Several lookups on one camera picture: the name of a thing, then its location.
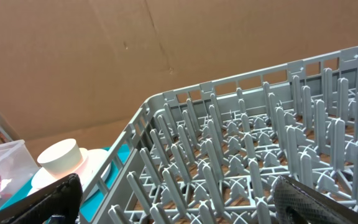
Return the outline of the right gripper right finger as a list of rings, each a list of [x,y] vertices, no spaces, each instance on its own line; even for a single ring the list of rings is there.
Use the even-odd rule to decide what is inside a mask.
[[[273,200],[279,223],[358,224],[358,213],[287,175],[277,177]]]

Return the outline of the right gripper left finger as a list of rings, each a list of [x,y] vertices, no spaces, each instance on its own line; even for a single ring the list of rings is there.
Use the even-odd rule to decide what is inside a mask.
[[[56,215],[75,223],[83,199],[78,174],[72,173],[0,210],[0,224],[43,223]]]

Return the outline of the white cup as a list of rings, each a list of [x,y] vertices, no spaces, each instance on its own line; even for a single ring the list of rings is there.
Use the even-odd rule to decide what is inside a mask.
[[[62,177],[84,161],[75,139],[64,139],[44,150],[37,162],[53,177]]]

